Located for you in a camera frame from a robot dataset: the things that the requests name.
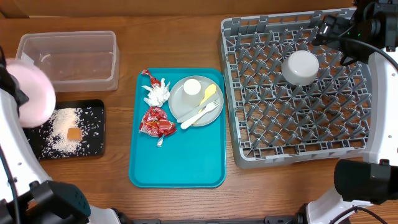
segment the tabletop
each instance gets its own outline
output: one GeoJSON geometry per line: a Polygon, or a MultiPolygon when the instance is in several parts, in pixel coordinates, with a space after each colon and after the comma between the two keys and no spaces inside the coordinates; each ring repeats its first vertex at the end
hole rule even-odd
{"type": "MultiPolygon", "coordinates": [[[[90,204],[114,207],[129,218],[161,220],[264,218],[293,215],[305,202],[333,185],[336,159],[290,166],[242,170],[233,159],[227,123],[227,176],[215,189],[140,189],[129,180],[129,155],[136,79],[148,67],[220,69],[217,41],[223,16],[150,16],[6,19],[0,22],[0,45],[15,57],[24,34],[111,30],[120,49],[116,91],[58,93],[57,100],[101,99],[106,107],[105,154],[99,159],[40,162],[56,181],[79,187],[90,204]]],[[[371,210],[397,223],[398,202],[371,210]]],[[[353,223],[377,223],[360,212],[353,223]]]]}

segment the gray dish rack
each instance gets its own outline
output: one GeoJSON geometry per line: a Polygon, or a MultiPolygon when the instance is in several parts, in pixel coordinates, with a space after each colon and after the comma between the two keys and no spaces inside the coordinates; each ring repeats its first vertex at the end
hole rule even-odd
{"type": "Polygon", "coordinates": [[[220,62],[234,160],[242,169],[313,159],[360,157],[368,140],[371,78],[366,64],[339,65],[342,53],[313,46],[327,14],[355,8],[225,19],[220,62]],[[320,62],[308,86],[284,80],[280,66],[297,50],[320,62]]]}

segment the fork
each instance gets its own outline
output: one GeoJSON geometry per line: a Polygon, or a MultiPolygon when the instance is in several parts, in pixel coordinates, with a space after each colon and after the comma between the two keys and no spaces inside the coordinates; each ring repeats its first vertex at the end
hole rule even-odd
{"type": "Polygon", "coordinates": [[[211,103],[208,103],[205,107],[205,109],[196,114],[195,116],[191,117],[190,119],[184,121],[181,124],[182,129],[187,129],[189,126],[191,126],[193,123],[195,123],[197,120],[199,120],[203,115],[209,113],[210,111],[214,110],[217,106],[219,106],[220,103],[218,101],[213,101],[211,103]]]}

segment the blue tray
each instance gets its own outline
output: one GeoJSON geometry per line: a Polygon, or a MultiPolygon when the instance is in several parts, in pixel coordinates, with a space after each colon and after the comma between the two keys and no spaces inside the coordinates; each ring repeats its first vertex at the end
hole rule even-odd
{"type": "MultiPolygon", "coordinates": [[[[151,74],[165,78],[170,89],[182,78],[201,75],[213,80],[224,90],[222,74],[212,68],[150,68],[151,74]]],[[[182,130],[164,138],[163,146],[156,147],[157,138],[139,133],[139,124],[149,106],[144,102],[148,91],[141,86],[150,86],[148,76],[139,75],[132,125],[131,157],[129,176],[138,187],[218,187],[226,176],[226,115],[225,106],[220,116],[203,127],[182,130]]],[[[169,104],[163,104],[170,121],[176,119],[169,104]]]]}

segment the white cup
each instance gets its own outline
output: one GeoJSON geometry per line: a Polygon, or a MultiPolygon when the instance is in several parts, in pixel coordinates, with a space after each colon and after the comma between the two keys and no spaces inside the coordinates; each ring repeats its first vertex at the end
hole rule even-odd
{"type": "Polygon", "coordinates": [[[309,85],[317,78],[318,59],[306,50],[292,53],[282,63],[282,75],[293,85],[309,85]]]}
{"type": "Polygon", "coordinates": [[[185,104],[197,107],[203,97],[203,88],[198,80],[190,78],[185,81],[182,93],[182,100],[185,104]]]}

